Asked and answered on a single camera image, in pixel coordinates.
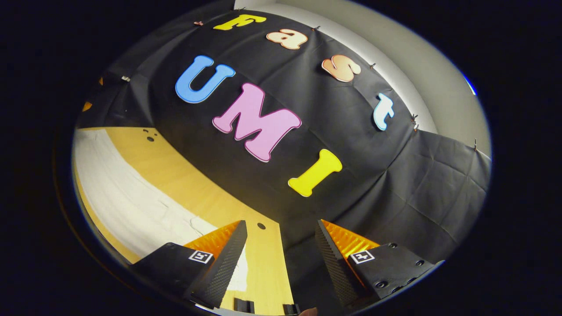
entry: letter u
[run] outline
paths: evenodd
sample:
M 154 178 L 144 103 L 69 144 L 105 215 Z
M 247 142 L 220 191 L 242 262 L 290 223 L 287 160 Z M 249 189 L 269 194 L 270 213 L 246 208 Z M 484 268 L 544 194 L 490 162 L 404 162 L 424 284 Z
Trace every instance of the letter u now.
M 176 93 L 183 101 L 188 103 L 200 103 L 208 98 L 211 93 L 219 86 L 227 77 L 232 77 L 236 73 L 234 69 L 226 65 L 218 65 L 215 74 L 207 81 L 207 83 L 198 91 L 191 89 L 191 82 L 197 75 L 213 64 L 213 60 L 207 56 L 199 55 L 195 57 L 193 63 L 187 68 L 176 82 Z

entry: foam letter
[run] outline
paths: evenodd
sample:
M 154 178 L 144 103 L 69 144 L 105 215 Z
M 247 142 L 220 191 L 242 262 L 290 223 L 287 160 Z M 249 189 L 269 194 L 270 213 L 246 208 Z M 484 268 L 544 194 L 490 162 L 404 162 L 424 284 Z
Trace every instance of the foam letter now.
M 232 77 L 236 71 L 226 65 L 218 65 L 215 74 L 199 91 L 191 90 L 191 82 L 205 67 L 213 64 L 213 60 L 207 56 L 197 56 L 193 63 L 182 73 L 176 82 L 176 93 L 185 102 L 199 103 L 208 98 L 211 93 L 227 77 Z
M 394 117 L 394 110 L 392 110 L 393 103 L 392 100 L 382 93 L 379 93 L 379 99 L 380 101 L 373 111 L 373 120 L 380 130 L 385 130 L 387 125 L 384 119 L 387 114 L 390 115 L 391 118 Z
M 228 30 L 232 30 L 233 26 L 240 27 L 240 26 L 248 25 L 254 21 L 257 23 L 262 23 L 265 20 L 266 18 L 261 16 L 241 14 L 235 19 L 232 19 L 224 24 L 215 26 L 214 29 L 228 31 Z
M 306 35 L 289 29 L 269 33 L 266 38 L 274 43 L 281 43 L 286 49 L 299 49 L 300 45 L 308 40 Z
M 320 151 L 320 158 L 305 173 L 298 178 L 289 180 L 289 186 L 298 194 L 309 197 L 312 195 L 312 189 L 316 187 L 332 172 L 340 172 L 342 163 L 332 152 L 327 149 Z
M 343 82 L 350 82 L 353 80 L 353 74 L 361 73 L 359 65 L 344 55 L 334 55 L 332 60 L 325 59 L 322 62 L 322 69 Z
M 234 139 L 239 141 L 259 132 L 244 146 L 252 156 L 260 161 L 268 162 L 271 159 L 273 148 L 291 129 L 301 126 L 301 119 L 287 109 L 260 116 L 264 97 L 265 92 L 258 86 L 244 83 L 242 94 L 222 116 L 215 117 L 212 123 L 218 130 L 228 134 L 232 132 L 232 122 L 239 116 Z

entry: black cloth backdrop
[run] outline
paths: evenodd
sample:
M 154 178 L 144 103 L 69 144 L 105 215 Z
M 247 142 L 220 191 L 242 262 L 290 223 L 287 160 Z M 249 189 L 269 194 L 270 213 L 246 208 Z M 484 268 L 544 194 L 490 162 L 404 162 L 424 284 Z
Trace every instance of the black cloth backdrop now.
M 301 306 L 341 312 L 314 242 L 320 218 L 377 243 L 404 245 L 433 263 L 446 259 L 478 217 L 491 177 L 490 159 L 456 140 L 415 132 L 410 112 L 392 87 L 321 29 L 269 13 L 230 9 L 232 1 L 211 3 L 127 51 L 103 73 L 104 85 L 88 99 L 94 105 L 82 114 L 78 127 L 155 127 L 216 184 L 278 222 L 293 296 Z M 213 29 L 240 14 L 267 20 L 228 31 Z M 280 29 L 299 31 L 308 41 L 291 50 L 265 38 Z M 320 67 L 337 54 L 360 65 L 353 81 L 337 81 Z M 218 64 L 236 74 L 203 102 L 190 104 L 177 96 L 175 83 L 198 55 L 214 64 L 195 78 L 194 90 Z M 211 122 L 236 100 L 243 83 L 265 91 L 261 115 L 290 109 L 302 120 L 267 163 L 244 148 L 255 134 L 235 141 L 234 132 L 224 134 Z M 393 101 L 395 112 L 383 132 L 372 120 L 379 93 Z M 316 162 L 323 148 L 341 160 L 343 169 L 323 180 L 312 196 L 302 197 L 287 181 Z

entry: letter m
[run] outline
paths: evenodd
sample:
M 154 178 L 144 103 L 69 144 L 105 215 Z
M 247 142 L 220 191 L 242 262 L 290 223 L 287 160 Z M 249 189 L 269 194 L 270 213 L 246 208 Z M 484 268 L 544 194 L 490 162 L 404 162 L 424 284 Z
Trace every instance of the letter m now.
M 260 116 L 264 97 L 264 91 L 258 86 L 244 83 L 242 94 L 222 116 L 215 117 L 212 123 L 218 130 L 228 134 L 232 132 L 232 122 L 239 117 L 234 139 L 239 141 L 259 132 L 244 146 L 252 156 L 260 161 L 268 162 L 271 159 L 273 148 L 291 129 L 301 126 L 301 119 L 287 109 Z

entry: black block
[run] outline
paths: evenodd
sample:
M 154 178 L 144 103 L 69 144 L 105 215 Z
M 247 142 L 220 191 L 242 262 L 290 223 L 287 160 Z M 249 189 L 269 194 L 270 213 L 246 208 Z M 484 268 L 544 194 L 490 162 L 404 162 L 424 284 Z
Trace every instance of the black block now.
M 402 289 L 434 266 L 395 243 L 352 254 L 347 261 L 378 300 Z
M 197 283 L 194 291 L 186 292 L 184 297 L 207 308 L 220 307 L 247 237 L 246 221 L 241 220 L 215 263 Z
M 360 298 L 367 296 L 365 288 L 346 263 L 321 220 L 316 226 L 315 238 L 342 305 L 352 305 Z
M 299 315 L 301 313 L 298 304 L 283 304 L 283 311 L 285 315 Z
M 181 297 L 208 270 L 212 254 L 169 242 L 133 264 L 131 269 L 155 286 Z
M 241 299 L 234 298 L 234 310 L 237 312 L 244 312 L 255 314 L 253 310 L 253 301 L 244 301 Z

